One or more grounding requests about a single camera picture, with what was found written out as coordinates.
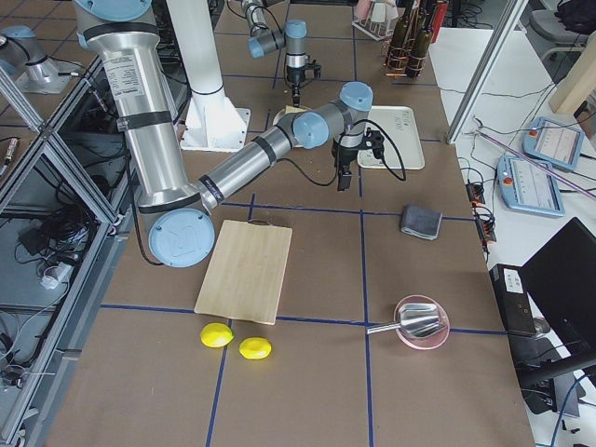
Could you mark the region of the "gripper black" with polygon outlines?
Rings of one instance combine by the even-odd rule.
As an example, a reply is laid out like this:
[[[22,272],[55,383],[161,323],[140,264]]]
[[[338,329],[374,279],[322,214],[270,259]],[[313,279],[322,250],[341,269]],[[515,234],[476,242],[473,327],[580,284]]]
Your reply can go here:
[[[285,81],[292,90],[292,105],[300,104],[300,86],[305,82],[305,67],[285,67]]]
[[[352,173],[350,172],[351,163],[357,158],[359,148],[346,147],[338,141],[332,143],[332,156],[334,158],[334,167],[338,174],[338,191],[345,191],[350,188]]]

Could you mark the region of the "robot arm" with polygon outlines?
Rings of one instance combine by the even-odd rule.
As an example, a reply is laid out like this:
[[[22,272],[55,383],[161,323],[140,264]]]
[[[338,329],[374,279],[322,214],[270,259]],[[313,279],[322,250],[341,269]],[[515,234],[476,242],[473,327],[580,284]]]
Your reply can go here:
[[[242,1],[241,10],[250,27],[248,47],[251,56],[259,59],[274,51],[285,51],[285,78],[290,85],[292,106],[301,101],[301,84],[310,70],[306,54],[307,26],[304,20],[289,20],[283,27],[270,28],[265,13],[278,1]]]
[[[296,146],[312,149],[336,139],[358,142],[372,109],[365,83],[345,84],[339,97],[311,111],[284,115],[197,181],[187,178],[156,53],[159,34],[148,1],[78,1],[80,43],[97,53],[142,186],[140,213],[149,221],[148,246],[172,267],[198,264],[215,241],[211,211],[273,167]]]

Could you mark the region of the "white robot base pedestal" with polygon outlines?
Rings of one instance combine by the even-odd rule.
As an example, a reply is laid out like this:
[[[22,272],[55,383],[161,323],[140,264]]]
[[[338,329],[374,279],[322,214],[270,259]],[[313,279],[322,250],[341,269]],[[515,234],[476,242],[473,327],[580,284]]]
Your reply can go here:
[[[236,152],[245,144],[251,111],[227,97],[217,55],[208,3],[167,2],[192,97],[182,148]]]

